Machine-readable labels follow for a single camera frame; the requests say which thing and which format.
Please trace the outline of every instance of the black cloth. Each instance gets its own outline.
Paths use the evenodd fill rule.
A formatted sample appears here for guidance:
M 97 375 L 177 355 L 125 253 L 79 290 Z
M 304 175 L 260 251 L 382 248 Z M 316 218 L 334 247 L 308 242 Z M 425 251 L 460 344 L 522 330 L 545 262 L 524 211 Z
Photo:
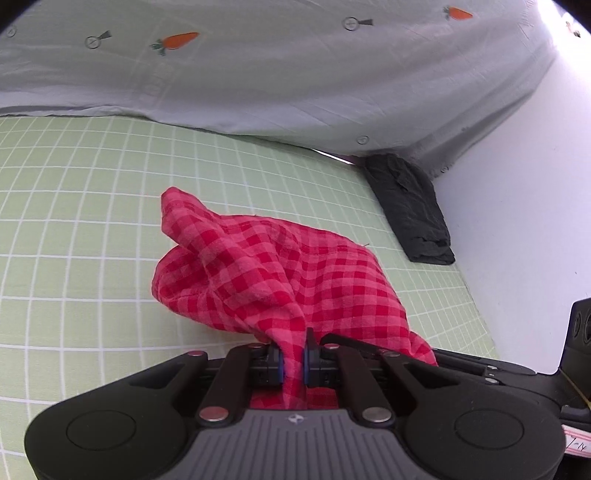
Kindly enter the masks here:
M 449 231 L 427 174 L 393 154 L 367 157 L 362 169 L 408 259 L 454 263 Z

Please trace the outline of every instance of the metal rivet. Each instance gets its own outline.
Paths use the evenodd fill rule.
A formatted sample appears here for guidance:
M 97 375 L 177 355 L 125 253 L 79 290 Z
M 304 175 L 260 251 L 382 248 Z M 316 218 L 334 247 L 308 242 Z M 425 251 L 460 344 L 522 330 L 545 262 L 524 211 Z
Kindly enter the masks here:
M 222 421 L 230 415 L 224 407 L 205 407 L 199 412 L 199 417 L 205 421 Z
M 366 408 L 361 416 L 371 423 L 382 423 L 392 418 L 392 412 L 383 407 Z

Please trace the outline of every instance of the red gingham towel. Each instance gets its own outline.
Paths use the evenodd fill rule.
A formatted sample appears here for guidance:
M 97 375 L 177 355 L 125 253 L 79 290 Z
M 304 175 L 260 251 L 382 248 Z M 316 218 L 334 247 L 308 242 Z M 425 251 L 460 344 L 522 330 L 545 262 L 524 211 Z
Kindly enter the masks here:
M 306 391 L 306 327 L 333 332 L 435 364 L 375 256 L 345 237 L 273 218 L 218 215 L 171 187 L 162 231 L 178 243 L 158 263 L 152 294 L 170 310 L 219 330 L 273 340 L 284 354 L 281 393 L 255 395 L 253 408 L 336 406 L 326 389 Z

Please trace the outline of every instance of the bed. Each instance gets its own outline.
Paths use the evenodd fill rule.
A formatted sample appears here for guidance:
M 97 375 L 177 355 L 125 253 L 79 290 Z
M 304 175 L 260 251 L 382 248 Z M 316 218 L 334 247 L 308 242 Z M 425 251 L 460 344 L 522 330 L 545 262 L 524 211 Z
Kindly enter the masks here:
M 143 115 L 436 176 L 553 58 L 536 0 L 44 0 L 0 35 L 0 115 Z
M 455 266 L 410 263 L 355 167 L 298 147 L 123 117 L 0 119 L 0 479 L 33 473 L 22 438 L 56 401 L 190 349 L 249 341 L 150 295 L 159 195 L 327 229 L 377 255 L 431 345 L 494 357 Z

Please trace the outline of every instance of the carrot print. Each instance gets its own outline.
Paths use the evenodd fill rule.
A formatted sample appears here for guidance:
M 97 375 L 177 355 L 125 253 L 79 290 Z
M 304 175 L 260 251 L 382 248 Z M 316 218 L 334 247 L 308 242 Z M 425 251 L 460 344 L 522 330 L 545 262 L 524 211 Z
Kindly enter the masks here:
M 443 13 L 446 14 L 446 18 L 448 20 L 450 17 L 452 17 L 454 20 L 468 20 L 469 18 L 472 18 L 474 16 L 456 7 L 445 7 L 443 9 Z
M 189 33 L 181 33 L 179 35 L 172 35 L 171 37 L 166 37 L 163 40 L 158 39 L 156 43 L 152 43 L 150 46 L 154 50 L 158 50 L 160 55 L 166 55 L 167 50 L 176 50 L 191 40 L 194 40 L 199 36 L 197 32 L 189 32 Z

